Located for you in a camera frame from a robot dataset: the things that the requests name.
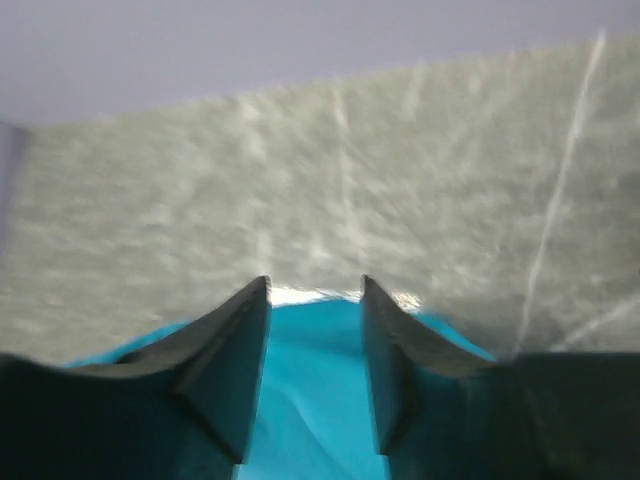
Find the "teal t shirt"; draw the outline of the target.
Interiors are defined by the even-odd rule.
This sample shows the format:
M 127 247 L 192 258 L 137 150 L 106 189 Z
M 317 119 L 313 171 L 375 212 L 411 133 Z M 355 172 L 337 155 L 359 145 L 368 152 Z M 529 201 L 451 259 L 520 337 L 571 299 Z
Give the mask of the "teal t shirt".
M 359 306 L 276 306 L 249 457 L 235 478 L 387 479 L 374 439 Z

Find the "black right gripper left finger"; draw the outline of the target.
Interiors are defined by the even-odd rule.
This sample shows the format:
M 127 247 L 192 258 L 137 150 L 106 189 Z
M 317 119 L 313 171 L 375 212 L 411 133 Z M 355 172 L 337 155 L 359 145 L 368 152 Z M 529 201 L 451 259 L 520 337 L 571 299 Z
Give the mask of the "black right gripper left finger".
M 5 479 L 230 479 L 249 448 L 269 326 L 260 276 L 106 364 L 1 357 Z

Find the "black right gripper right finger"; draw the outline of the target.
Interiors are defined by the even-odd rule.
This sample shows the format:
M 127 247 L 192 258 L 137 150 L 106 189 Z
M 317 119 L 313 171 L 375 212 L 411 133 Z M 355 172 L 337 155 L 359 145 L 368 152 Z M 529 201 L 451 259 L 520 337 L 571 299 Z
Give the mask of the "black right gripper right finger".
M 635 479 L 639 357 L 491 361 L 363 280 L 362 331 L 379 453 L 394 479 Z

